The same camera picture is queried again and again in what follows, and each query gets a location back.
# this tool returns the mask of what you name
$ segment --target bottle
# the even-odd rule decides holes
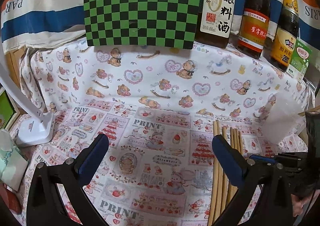
[[[195,40],[226,48],[229,41],[235,0],[203,0],[198,14]]]
[[[299,31],[297,0],[283,0],[278,29],[268,61],[285,72],[289,66]]]
[[[245,0],[239,32],[238,49],[260,58],[268,33],[270,0]]]

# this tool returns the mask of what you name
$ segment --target blue gripper pad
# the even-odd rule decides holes
[[[76,158],[75,171],[78,174],[80,186],[88,185],[96,173],[101,161],[109,148],[109,139],[99,134],[88,148],[85,148]]]
[[[248,170],[248,164],[242,155],[236,149],[232,149],[222,135],[213,138],[212,150],[230,183],[237,187],[242,186]]]

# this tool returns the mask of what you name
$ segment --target teddy bear print fabric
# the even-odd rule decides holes
[[[164,111],[93,98],[56,113],[51,142],[23,149],[31,162],[18,192],[23,207],[18,220],[26,225],[28,192],[37,163],[57,165],[76,158],[103,133],[109,138],[108,152],[83,189],[109,225],[207,225],[215,119],[227,128],[229,143],[230,127],[241,131],[245,157],[307,151],[294,134],[278,145],[270,144],[261,133],[259,119],[216,116],[204,110],[196,114]],[[64,188],[58,188],[69,217],[80,223]],[[259,194],[257,188],[241,222],[250,217]]]
[[[264,119],[277,93],[294,98],[302,109],[308,101],[305,83],[230,44],[218,49],[195,42],[192,50],[88,47],[82,38],[54,50],[30,51],[21,63],[22,91],[53,112],[101,99],[150,109]]]

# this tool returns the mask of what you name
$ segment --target screw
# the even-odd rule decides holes
[[[282,168],[283,168],[283,165],[282,165],[281,163],[277,163],[276,166],[277,166],[277,168],[278,168],[279,170],[282,170]]]
[[[44,166],[44,162],[40,162],[37,164],[37,168],[42,168]]]
[[[74,159],[71,157],[66,160],[66,164],[72,164],[73,162],[74,162]]]
[[[250,159],[250,158],[249,158],[249,159],[247,160],[247,164],[248,164],[248,165],[254,165],[255,163],[256,163],[256,162],[255,162],[253,159]]]

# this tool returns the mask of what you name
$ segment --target translucent plastic cup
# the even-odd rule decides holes
[[[277,93],[276,103],[262,125],[263,135],[269,142],[279,144],[301,120],[301,116],[298,115],[301,112],[303,109],[293,98]]]

